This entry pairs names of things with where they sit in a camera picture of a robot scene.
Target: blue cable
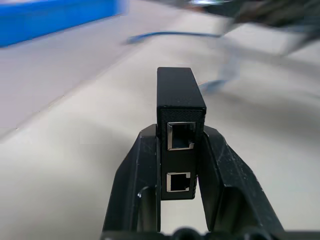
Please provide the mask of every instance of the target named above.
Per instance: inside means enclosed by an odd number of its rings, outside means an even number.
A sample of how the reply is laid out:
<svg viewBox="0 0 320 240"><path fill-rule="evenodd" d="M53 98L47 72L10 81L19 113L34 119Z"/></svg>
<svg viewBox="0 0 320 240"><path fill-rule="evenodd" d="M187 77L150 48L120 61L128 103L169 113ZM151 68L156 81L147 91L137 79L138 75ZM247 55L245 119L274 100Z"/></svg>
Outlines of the blue cable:
<svg viewBox="0 0 320 240"><path fill-rule="evenodd" d="M158 31L149 32L137 36L129 37L127 40L128 44L135 44L142 42L148 37L160 36L160 35L185 35L185 36L196 36L196 37L209 37L209 38L220 38L222 35L201 33L201 32L185 32L185 31ZM218 80L208 81L199 85L202 92L214 93L220 90L227 82L231 81L238 69L239 51L234 44L225 44L227 40L224 38L224 47L229 51L231 57L226 64L222 66L222 70L218 74Z"/></svg>

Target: black box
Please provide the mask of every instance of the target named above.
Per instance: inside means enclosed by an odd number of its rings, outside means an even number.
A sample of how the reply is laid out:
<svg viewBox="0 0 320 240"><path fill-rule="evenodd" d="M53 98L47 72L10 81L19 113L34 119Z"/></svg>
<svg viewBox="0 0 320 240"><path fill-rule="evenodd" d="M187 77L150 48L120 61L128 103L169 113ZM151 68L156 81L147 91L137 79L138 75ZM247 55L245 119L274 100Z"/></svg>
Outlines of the black box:
<svg viewBox="0 0 320 240"><path fill-rule="evenodd" d="M157 70L157 137L162 200L193 199L207 107L187 67Z"/></svg>

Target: white table surface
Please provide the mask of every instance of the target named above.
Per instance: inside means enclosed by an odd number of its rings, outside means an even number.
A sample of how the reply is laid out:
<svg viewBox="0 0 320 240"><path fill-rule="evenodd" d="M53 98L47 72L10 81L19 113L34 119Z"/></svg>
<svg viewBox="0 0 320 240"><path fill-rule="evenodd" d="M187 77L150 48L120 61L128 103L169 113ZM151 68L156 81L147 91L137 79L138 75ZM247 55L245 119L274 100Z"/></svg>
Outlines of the white table surface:
<svg viewBox="0 0 320 240"><path fill-rule="evenodd" d="M168 30L212 32L223 21L185 12ZM237 78L204 96L206 125L252 168L287 230L320 230L319 44L279 58L271 53L282 33L246 25L228 36L250 48ZM0 239L97 239L119 164L156 123L157 68L191 67L199 82L214 79L222 55L212 42L159 36L138 44L3 138ZM206 231L199 192L161 207L163 232Z"/></svg>

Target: blue box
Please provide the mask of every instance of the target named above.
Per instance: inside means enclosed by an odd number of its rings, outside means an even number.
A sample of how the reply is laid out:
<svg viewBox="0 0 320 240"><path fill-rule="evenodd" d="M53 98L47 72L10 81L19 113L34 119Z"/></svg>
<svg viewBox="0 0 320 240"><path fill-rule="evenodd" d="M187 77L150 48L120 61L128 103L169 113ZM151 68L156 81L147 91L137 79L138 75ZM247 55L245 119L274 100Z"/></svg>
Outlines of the blue box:
<svg viewBox="0 0 320 240"><path fill-rule="evenodd" d="M0 0L0 47L121 13L119 0Z"/></svg>

